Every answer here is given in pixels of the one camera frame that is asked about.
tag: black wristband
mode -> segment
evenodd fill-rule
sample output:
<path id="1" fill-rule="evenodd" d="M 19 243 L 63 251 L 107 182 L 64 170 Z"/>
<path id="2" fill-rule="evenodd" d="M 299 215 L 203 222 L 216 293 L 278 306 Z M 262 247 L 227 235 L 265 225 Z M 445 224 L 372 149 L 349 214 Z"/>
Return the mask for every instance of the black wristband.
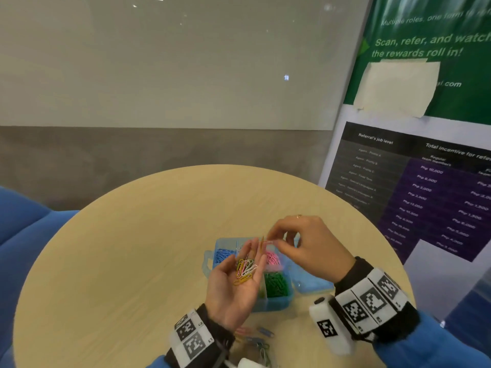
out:
<path id="1" fill-rule="evenodd" d="M 335 295 L 353 287 L 353 285 L 366 278 L 372 270 L 373 266 L 371 264 L 363 258 L 356 257 L 356 262 L 351 270 L 334 285 L 336 287 Z M 390 343 L 405 339 L 416 329 L 419 323 L 418 311 L 411 303 L 407 302 L 403 309 L 392 319 L 375 328 L 372 332 L 377 336 L 377 342 Z"/>
<path id="2" fill-rule="evenodd" d="M 201 352 L 197 358 L 187 365 L 187 367 L 212 368 L 215 366 L 217 360 L 220 359 L 220 355 L 230 350 L 235 341 L 235 337 L 232 332 L 223 328 L 221 325 L 208 317 L 208 310 L 206 310 L 205 304 L 202 304 L 196 310 L 196 312 L 205 324 L 206 328 L 208 328 L 208 331 L 214 338 L 215 342 Z M 180 368 L 172 349 L 169 349 L 164 357 L 164 360 L 170 367 Z"/>

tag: round table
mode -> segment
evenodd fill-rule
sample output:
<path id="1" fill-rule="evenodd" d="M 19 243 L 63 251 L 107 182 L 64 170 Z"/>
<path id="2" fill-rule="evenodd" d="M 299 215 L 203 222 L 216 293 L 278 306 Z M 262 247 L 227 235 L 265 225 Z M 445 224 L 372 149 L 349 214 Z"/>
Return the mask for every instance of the round table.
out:
<path id="1" fill-rule="evenodd" d="M 47 244 L 17 306 L 17 368 L 144 368 L 166 353 L 176 321 L 204 301 L 204 251 L 219 237 L 264 235 L 292 214 L 322 217 L 354 255 L 383 268 L 414 302 L 388 242 L 334 194 L 267 169 L 180 168 L 109 192 Z M 308 314 L 318 296 L 296 296 L 288 309 L 253 314 L 246 325 L 275 333 L 270 342 L 282 368 L 384 366 L 364 342 L 352 357 L 329 352 Z"/>

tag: blue plastic container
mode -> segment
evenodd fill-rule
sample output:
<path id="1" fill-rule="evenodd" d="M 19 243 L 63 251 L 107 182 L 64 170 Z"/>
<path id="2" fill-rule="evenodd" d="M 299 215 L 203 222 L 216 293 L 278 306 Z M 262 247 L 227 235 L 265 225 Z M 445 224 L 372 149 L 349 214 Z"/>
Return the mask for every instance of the blue plastic container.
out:
<path id="1" fill-rule="evenodd" d="M 211 272 L 208 267 L 209 260 L 213 261 L 212 268 L 215 268 L 218 265 L 216 258 L 218 249 L 232 250 L 234 251 L 234 254 L 237 255 L 244 243 L 249 239 L 252 239 L 252 237 L 223 237 L 218 239 L 215 243 L 215 249 L 213 251 L 206 251 L 204 254 L 202 270 L 205 276 L 208 277 Z M 281 273 L 288 285 L 288 296 L 268 298 L 266 295 L 264 298 L 259 297 L 252 310 L 253 313 L 286 309 L 292 302 L 295 291 L 301 294 L 310 294 L 334 289 L 334 285 L 331 282 L 310 275 L 300 266 L 293 263 L 289 258 L 279 253 L 278 249 L 273 245 L 268 245 L 266 250 L 278 255 L 281 266 L 283 267 Z"/>

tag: whiteboard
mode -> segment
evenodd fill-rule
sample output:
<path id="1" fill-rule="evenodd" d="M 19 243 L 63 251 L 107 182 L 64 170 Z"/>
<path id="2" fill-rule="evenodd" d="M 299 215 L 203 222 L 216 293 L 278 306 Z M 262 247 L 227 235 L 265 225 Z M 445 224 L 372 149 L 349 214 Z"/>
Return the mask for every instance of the whiteboard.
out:
<path id="1" fill-rule="evenodd" d="M 332 130 L 370 0 L 2 0 L 0 125 Z"/>

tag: gray wall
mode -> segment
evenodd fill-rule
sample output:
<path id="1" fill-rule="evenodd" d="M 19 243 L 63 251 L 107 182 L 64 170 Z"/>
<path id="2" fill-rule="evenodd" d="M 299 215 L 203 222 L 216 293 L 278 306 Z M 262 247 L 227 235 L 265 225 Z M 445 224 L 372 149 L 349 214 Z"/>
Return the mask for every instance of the gray wall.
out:
<path id="1" fill-rule="evenodd" d="M 190 165 L 252 165 L 317 183 L 331 136 L 327 130 L 0 126 L 0 185 L 71 210 L 134 179 Z"/>

